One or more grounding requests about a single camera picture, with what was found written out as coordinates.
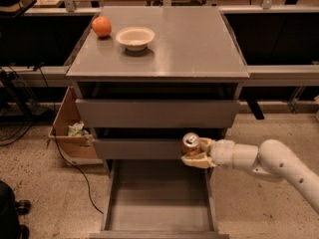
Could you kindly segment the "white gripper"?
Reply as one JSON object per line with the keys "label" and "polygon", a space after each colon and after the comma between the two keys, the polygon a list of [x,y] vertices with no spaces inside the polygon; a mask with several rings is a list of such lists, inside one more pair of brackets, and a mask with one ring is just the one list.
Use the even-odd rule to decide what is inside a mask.
{"label": "white gripper", "polygon": [[187,165],[201,169],[211,167],[232,167],[233,156],[235,150],[235,142],[232,140],[218,140],[214,142],[208,137],[201,137],[199,139],[200,154],[190,156],[183,155],[181,161]]}

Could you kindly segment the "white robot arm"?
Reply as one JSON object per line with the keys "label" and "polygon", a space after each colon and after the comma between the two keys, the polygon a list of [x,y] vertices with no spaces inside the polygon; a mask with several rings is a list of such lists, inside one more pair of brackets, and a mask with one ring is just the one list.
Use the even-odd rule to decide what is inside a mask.
{"label": "white robot arm", "polygon": [[264,179],[285,179],[319,212],[319,176],[279,140],[269,139],[256,146],[188,133],[182,139],[180,159],[201,169],[231,168]]}

